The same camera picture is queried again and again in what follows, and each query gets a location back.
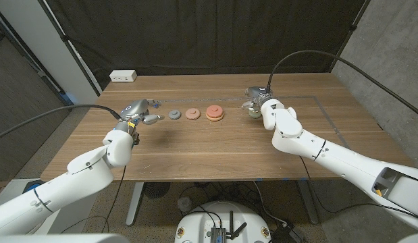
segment orange disc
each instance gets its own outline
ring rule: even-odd
[[[206,110],[207,117],[219,118],[224,114],[224,110],[219,105],[211,105]]]
[[[212,117],[209,117],[209,116],[206,114],[206,117],[207,117],[207,119],[209,119],[210,121],[217,122],[217,121],[222,120],[222,118],[224,118],[224,115],[222,114],[222,115],[221,115],[220,117],[218,117],[218,118],[212,118]]]
[[[190,108],[186,111],[185,116],[188,119],[198,119],[200,117],[201,112],[196,108]]]

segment metal stand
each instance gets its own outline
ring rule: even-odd
[[[311,190],[308,185],[308,181],[297,181],[298,191],[300,192],[303,204],[305,205],[306,212],[308,213],[309,221],[312,224],[318,224],[318,214],[317,209],[315,208],[315,203],[311,194]]]
[[[140,201],[142,199],[143,188],[144,188],[144,182],[135,183],[134,192],[132,193],[132,198],[129,204],[128,216],[126,217],[127,226],[132,226],[135,223],[136,214],[138,213],[138,208],[140,206]]]

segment electrical outlet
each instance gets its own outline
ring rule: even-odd
[[[112,82],[133,82],[136,79],[135,70],[114,70],[109,77]]]

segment stacked discs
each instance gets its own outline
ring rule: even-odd
[[[257,119],[257,118],[260,118],[261,117],[261,111],[254,111],[254,109],[252,109],[252,108],[249,108],[248,109],[248,114],[249,114],[249,116],[250,117],[252,117],[252,118],[255,118],[255,119]]]
[[[211,105],[206,110],[207,119],[216,122],[224,118],[224,110],[219,105]]]

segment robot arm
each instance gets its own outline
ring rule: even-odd
[[[285,109],[264,88],[250,87],[245,93],[253,100],[244,108],[259,110],[265,129],[275,129],[271,143],[276,149],[313,160],[353,183],[378,204],[418,216],[418,169],[371,159],[306,131],[295,110]],[[418,218],[387,210],[418,229]]]
[[[163,119],[149,115],[150,104],[160,105],[146,99],[131,103],[120,114],[117,126],[103,139],[104,146],[73,159],[68,171],[59,177],[0,205],[0,236],[26,234],[62,207],[107,187],[114,179],[110,169],[127,165],[132,147],[138,144],[136,125]]]

